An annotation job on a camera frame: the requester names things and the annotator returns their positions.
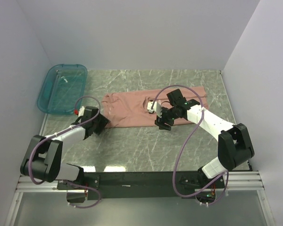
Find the pink t shirt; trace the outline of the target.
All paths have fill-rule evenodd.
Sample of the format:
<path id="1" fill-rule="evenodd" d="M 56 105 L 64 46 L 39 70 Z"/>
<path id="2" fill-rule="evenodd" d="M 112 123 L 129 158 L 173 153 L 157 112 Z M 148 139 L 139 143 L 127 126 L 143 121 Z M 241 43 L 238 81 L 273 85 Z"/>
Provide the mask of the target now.
<path id="1" fill-rule="evenodd" d="M 158 97 L 161 104 L 168 101 L 167 93 L 178 89 L 165 89 Z M 179 88 L 187 99 L 199 101 L 197 96 L 188 89 Z M 204 87 L 191 87 L 201 97 L 203 105 L 208 109 L 207 94 Z M 102 101 L 101 113 L 110 121 L 106 128 L 152 127 L 155 126 L 156 115 L 147 110 L 148 102 L 153 101 L 160 89 L 139 90 L 131 92 L 107 93 Z"/>

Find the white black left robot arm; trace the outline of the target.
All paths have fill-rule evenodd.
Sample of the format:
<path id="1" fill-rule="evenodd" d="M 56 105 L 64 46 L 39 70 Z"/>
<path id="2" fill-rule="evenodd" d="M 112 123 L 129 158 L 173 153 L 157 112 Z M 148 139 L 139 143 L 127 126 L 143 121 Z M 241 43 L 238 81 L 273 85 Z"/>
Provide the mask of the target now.
<path id="1" fill-rule="evenodd" d="M 65 130 L 32 137 L 20 166 L 22 175 L 38 179 L 36 184 L 67 180 L 74 189 L 83 187 L 83 168 L 62 163 L 62 153 L 93 134 L 100 135 L 110 121 L 97 107 L 82 106 L 80 110 L 75 110 L 75 114 L 77 119 Z"/>

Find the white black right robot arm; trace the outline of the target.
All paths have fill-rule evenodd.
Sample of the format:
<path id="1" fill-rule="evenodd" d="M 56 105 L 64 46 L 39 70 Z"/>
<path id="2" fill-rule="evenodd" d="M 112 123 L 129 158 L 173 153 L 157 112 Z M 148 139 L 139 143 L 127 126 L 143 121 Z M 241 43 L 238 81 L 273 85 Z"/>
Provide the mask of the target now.
<path id="1" fill-rule="evenodd" d="M 254 149 L 247 127 L 225 121 L 206 109 L 201 100 L 187 100 L 179 89 L 167 93 L 171 108 L 162 107 L 157 101 L 148 102 L 149 113 L 157 115 L 159 129 L 171 130 L 176 119 L 197 124 L 217 142 L 217 157 L 199 169 L 198 184 L 210 187 L 214 178 L 231 171 L 254 156 Z"/>

